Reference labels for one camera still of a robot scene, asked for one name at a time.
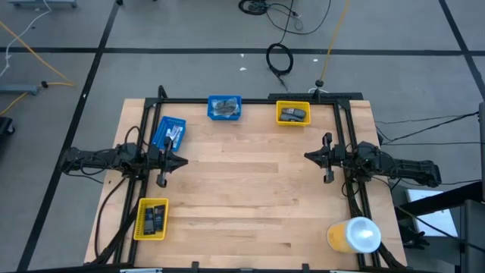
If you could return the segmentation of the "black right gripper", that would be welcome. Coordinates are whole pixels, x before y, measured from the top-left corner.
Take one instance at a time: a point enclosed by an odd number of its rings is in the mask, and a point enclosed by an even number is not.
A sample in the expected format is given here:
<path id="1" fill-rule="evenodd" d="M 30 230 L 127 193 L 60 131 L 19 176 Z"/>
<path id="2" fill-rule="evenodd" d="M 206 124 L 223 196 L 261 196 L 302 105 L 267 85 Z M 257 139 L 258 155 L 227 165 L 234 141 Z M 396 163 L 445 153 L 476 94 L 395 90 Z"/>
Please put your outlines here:
<path id="1" fill-rule="evenodd" d="M 323 136 L 323 147 L 314 152 L 306 152 L 304 156 L 314 162 L 319 168 L 325 168 L 324 182 L 329 184 L 334 181 L 333 166 L 341 166 L 342 161 L 346 157 L 346 146 L 344 144 L 337 144 L 333 148 L 330 144 L 333 141 L 331 133 L 325 133 Z"/>

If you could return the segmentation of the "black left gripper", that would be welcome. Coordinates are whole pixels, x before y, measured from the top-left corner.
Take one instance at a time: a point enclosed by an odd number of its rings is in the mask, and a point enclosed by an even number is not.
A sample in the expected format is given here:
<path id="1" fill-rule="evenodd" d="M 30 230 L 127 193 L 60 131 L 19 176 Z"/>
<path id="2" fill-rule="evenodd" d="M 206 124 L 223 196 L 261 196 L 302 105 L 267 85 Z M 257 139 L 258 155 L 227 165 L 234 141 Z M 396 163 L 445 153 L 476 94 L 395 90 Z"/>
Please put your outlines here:
<path id="1" fill-rule="evenodd" d="M 188 160 L 182 158 L 178 155 L 172 153 L 173 148 L 173 140 L 166 136 L 163 141 L 163 150 L 157 147 L 155 144 L 152 144 L 149 147 L 148 151 L 148 163 L 149 163 L 149 170 L 159 169 L 160 174 L 157 176 L 156 184 L 159 187 L 166 187 L 167 186 L 167 174 L 171 174 L 172 171 L 177 170 L 185 165 L 188 165 Z M 176 163 L 173 166 L 171 164 L 171 156 L 173 155 L 173 160 L 179 163 Z"/>

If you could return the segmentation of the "dark blue toiletry tube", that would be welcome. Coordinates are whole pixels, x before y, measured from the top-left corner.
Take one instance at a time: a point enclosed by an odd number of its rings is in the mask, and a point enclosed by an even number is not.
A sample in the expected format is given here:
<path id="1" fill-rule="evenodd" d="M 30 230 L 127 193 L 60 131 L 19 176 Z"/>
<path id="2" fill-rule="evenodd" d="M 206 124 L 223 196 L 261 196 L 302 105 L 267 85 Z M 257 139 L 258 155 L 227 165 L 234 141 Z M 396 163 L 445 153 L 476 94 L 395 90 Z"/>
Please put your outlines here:
<path id="1" fill-rule="evenodd" d="M 166 205 L 160 205 L 154 207 L 154 221 L 155 221 L 155 231 L 164 230 L 164 217 L 165 217 Z"/>

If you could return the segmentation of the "blue plastic basket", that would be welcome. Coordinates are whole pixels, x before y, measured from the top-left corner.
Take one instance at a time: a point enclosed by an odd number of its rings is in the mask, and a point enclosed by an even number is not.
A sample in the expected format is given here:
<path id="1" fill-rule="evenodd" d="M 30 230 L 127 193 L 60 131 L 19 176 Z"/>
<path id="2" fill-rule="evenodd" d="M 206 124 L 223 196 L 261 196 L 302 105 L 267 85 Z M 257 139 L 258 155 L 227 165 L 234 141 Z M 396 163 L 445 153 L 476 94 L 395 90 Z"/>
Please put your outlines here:
<path id="1" fill-rule="evenodd" d="M 229 118 L 225 118 L 223 116 L 214 116 L 212 114 L 212 107 L 211 107 L 211 101 L 213 99 L 229 99 L 230 97 L 236 97 L 238 99 L 238 103 L 240 106 L 240 113 L 238 116 L 231 116 Z M 213 121 L 237 121 L 242 114 L 242 97 L 237 96 L 237 95 L 211 95 L 208 97 L 208 113 L 207 116 L 212 119 Z"/>
<path id="2" fill-rule="evenodd" d="M 161 119 L 160 124 L 158 125 L 158 129 L 156 130 L 152 144 L 154 146 L 158 147 L 159 149 L 164 150 L 165 149 L 164 141 L 167 138 L 166 137 L 167 129 L 168 128 L 173 129 L 174 126 L 184 127 L 185 132 L 186 132 L 186 121 L 185 120 L 180 119 L 180 118 L 173 118 L 173 117 L 169 117 L 169 116 L 164 116 Z M 180 143 L 179 146 L 177 145 L 176 147 L 174 147 L 174 143 L 173 143 L 172 150 L 174 152 L 177 152 L 180 149 L 180 146 L 181 146 L 181 143 Z"/>

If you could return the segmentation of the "yellow plastic basket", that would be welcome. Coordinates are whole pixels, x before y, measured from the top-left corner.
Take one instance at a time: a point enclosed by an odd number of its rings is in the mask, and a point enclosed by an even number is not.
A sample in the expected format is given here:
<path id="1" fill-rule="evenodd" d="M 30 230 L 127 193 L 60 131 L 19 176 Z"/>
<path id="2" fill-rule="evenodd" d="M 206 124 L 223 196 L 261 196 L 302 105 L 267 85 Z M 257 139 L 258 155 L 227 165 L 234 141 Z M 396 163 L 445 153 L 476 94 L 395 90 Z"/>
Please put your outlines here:
<path id="1" fill-rule="evenodd" d="M 306 127 L 311 123 L 311 109 L 309 102 L 297 102 L 297 101 L 277 101 L 277 124 L 283 127 Z M 306 116 L 303 118 L 305 121 L 302 123 L 299 122 L 281 122 L 279 121 L 280 116 L 282 115 L 281 110 L 283 108 L 298 108 L 306 111 Z"/>
<path id="2" fill-rule="evenodd" d="M 169 199 L 166 198 L 141 198 L 138 203 L 135 231 L 133 235 L 134 240 L 164 240 L 167 233 L 167 220 L 169 212 Z M 144 235 L 144 220 L 145 220 L 145 210 L 147 208 L 153 208 L 155 206 L 166 205 L 165 217 L 164 217 L 164 230 L 155 232 L 151 235 Z"/>

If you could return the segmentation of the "black beam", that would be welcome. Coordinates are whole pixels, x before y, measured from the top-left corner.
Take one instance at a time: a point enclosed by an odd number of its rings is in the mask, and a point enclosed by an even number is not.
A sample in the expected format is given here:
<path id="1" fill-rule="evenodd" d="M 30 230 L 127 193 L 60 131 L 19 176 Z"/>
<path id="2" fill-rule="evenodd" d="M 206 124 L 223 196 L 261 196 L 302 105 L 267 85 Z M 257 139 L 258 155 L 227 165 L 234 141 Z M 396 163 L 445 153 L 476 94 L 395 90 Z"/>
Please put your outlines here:
<path id="1" fill-rule="evenodd" d="M 485 182 L 475 182 L 434 196 L 395 206 L 398 221 L 463 205 L 467 200 L 485 202 Z"/>

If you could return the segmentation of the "black clamp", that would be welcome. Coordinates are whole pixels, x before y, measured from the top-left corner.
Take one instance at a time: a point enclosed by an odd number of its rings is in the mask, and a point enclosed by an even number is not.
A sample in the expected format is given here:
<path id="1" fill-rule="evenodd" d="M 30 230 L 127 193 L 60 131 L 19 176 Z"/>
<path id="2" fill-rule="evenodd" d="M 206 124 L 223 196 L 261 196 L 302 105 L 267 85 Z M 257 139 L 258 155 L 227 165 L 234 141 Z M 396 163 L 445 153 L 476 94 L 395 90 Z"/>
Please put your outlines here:
<path id="1" fill-rule="evenodd" d="M 399 226 L 399 232 L 404 248 L 424 250 L 430 245 L 430 243 L 424 239 L 424 231 L 416 232 L 409 227 Z"/>

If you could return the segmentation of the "white sheet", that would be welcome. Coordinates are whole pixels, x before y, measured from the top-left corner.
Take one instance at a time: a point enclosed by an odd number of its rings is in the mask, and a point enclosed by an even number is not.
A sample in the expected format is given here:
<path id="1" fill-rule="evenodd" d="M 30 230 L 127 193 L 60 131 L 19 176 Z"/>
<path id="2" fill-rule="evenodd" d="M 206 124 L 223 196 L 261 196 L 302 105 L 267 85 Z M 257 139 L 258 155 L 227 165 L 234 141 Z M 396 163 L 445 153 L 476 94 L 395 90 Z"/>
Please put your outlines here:
<path id="1" fill-rule="evenodd" d="M 427 197 L 435 196 L 438 194 L 443 193 L 443 191 L 435 191 L 435 190 L 416 190 L 416 189 L 407 189 L 405 191 L 407 200 L 409 202 L 418 201 L 420 199 L 424 199 Z M 453 237 L 457 237 L 458 233 L 452 219 L 452 214 L 449 209 L 433 212 L 431 214 L 419 216 L 421 220 L 426 221 L 428 224 L 438 228 Z M 434 230 L 431 227 L 428 227 L 424 223 L 419 220 L 413 219 L 413 225 L 416 228 L 417 232 L 424 232 L 425 237 L 445 237 L 445 234 L 440 233 L 439 231 Z"/>

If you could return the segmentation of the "gray base bar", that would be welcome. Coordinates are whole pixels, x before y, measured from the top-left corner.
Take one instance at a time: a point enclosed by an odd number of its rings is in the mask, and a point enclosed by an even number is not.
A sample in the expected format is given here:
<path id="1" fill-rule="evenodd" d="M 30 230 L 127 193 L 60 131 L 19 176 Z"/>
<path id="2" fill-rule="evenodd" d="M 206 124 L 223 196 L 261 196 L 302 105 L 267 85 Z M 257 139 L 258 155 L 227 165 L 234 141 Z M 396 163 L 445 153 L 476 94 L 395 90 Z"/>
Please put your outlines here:
<path id="1" fill-rule="evenodd" d="M 39 87 L 29 84 L 5 84 L 0 85 L 0 93 L 27 93 L 37 96 L 39 93 Z"/>
<path id="2" fill-rule="evenodd" d="M 8 0 L 9 4 L 12 4 L 16 8 L 23 6 L 34 6 L 51 8 L 58 5 L 68 5 L 72 8 L 77 8 L 77 0 Z"/>

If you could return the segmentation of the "black caster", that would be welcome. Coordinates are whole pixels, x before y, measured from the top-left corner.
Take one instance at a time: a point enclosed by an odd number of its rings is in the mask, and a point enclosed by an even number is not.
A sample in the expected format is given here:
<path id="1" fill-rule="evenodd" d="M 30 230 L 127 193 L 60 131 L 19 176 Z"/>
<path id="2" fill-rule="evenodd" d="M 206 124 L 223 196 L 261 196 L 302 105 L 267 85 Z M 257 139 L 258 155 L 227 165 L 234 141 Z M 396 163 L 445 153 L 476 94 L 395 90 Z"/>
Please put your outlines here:
<path id="1" fill-rule="evenodd" d="M 13 119 L 0 117 L 0 137 L 10 136 L 15 132 Z"/>

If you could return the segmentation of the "black aluminium table frame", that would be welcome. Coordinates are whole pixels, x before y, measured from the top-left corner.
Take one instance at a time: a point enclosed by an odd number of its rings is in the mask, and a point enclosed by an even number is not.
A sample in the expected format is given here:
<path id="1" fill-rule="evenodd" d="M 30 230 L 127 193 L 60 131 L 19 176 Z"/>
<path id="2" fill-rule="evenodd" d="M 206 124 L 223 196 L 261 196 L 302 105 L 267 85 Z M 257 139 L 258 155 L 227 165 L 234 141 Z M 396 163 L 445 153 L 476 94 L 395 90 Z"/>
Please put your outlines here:
<path id="1" fill-rule="evenodd" d="M 121 219 L 140 196 L 169 199 L 164 240 L 135 241 L 128 231 L 114 262 L 136 267 L 199 270 L 229 269 L 256 273 L 265 269 L 378 271 L 386 268 L 378 254 L 333 251 L 326 232 L 350 216 L 341 192 L 343 171 L 331 184 L 324 172 L 304 158 L 318 149 L 330 132 L 335 142 L 351 139 L 375 143 L 371 107 L 367 101 L 341 96 L 311 107 L 307 127 L 281 127 L 270 99 L 244 99 L 237 121 L 213 121 L 205 99 L 126 99 L 114 138 L 134 141 L 136 126 L 156 131 L 164 116 L 187 123 L 179 156 L 188 165 L 169 174 L 168 184 L 123 180 L 116 171 L 105 176 L 86 261 L 92 261 L 113 239 Z"/>

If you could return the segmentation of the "gray post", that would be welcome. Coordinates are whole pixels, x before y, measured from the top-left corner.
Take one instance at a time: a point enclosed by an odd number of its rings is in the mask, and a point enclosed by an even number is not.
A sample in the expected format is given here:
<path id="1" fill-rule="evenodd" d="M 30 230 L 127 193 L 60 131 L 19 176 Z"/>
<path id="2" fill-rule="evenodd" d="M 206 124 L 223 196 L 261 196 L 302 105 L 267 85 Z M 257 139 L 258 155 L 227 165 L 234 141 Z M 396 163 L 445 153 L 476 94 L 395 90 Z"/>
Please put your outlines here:
<path id="1" fill-rule="evenodd" d="M 485 202 L 485 102 L 479 104 L 479 125 L 480 125 L 480 166 L 482 199 Z"/>

